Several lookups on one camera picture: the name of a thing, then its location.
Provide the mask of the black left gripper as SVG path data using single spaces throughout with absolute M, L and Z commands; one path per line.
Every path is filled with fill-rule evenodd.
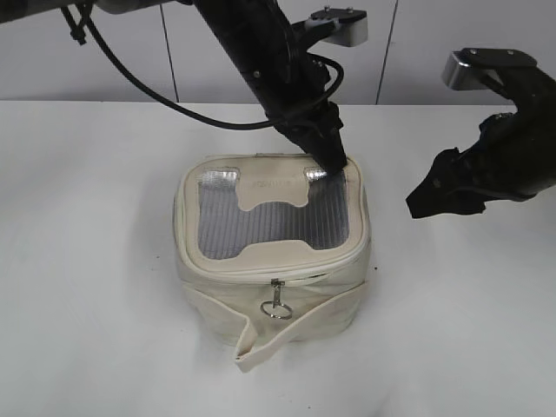
M 342 170 L 347 164 L 340 135 L 342 127 L 338 105 L 326 102 L 278 124 L 275 129 L 311 155 L 323 170 Z

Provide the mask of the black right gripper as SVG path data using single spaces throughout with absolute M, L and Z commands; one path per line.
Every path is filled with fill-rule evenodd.
M 489 89 L 511 101 L 513 113 L 489 116 L 480 138 L 462 154 L 442 150 L 406 198 L 414 219 L 476 215 L 488 199 L 525 201 L 555 184 L 555 81 L 539 68 L 497 71 Z

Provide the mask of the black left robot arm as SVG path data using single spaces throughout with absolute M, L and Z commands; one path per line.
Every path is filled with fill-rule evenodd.
M 152 1 L 3 1 L 1 21 L 60 10 L 76 42 L 85 44 L 85 37 L 91 35 L 127 81 L 156 102 L 219 129 L 274 128 L 329 175 L 346 166 L 339 109 L 329 99 L 341 85 L 344 70 L 329 58 L 308 53 L 302 44 L 319 41 L 327 36 L 325 30 L 314 36 L 298 35 L 275 1 L 192 2 L 267 117 L 263 122 L 231 123 L 183 108 L 142 83 L 116 57 L 92 19 L 94 8 L 116 15 L 152 6 Z

